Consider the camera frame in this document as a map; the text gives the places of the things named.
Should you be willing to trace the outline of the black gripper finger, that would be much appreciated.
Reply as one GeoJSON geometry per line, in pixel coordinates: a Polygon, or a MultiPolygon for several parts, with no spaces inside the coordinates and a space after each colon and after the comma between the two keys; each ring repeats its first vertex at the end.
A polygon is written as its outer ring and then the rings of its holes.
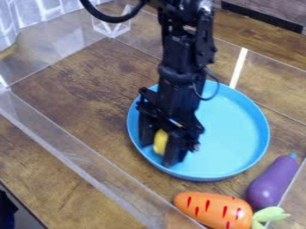
{"type": "Polygon", "coordinates": [[[158,119],[147,114],[139,117],[139,137],[143,147],[154,143],[154,136],[159,130],[158,119]]]}
{"type": "Polygon", "coordinates": [[[171,131],[166,142],[165,158],[162,165],[167,168],[181,163],[189,151],[198,147],[198,139],[183,131],[171,131]]]}

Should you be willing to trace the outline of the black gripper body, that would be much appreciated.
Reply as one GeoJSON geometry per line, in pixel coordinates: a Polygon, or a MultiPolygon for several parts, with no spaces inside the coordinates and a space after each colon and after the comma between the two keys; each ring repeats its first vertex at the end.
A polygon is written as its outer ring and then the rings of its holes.
{"type": "Polygon", "coordinates": [[[195,112],[203,92],[206,73],[202,70],[177,72],[165,66],[159,66],[158,72],[161,74],[158,90],[141,88],[137,109],[141,114],[158,119],[159,130],[163,129],[167,134],[171,131],[183,131],[198,139],[205,132],[205,127],[195,112]]]}

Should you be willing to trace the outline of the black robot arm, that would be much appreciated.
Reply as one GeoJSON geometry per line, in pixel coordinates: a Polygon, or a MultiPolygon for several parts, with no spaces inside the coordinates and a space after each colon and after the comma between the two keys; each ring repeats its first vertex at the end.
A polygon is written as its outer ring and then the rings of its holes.
{"type": "Polygon", "coordinates": [[[211,0],[150,0],[149,4],[158,9],[163,59],[158,66],[158,90],[139,89],[139,135],[146,147],[157,143],[159,133],[166,134],[162,165],[171,167],[198,148],[205,132],[195,112],[206,100],[206,79],[215,77],[207,68],[217,53],[214,9],[211,0]]]}

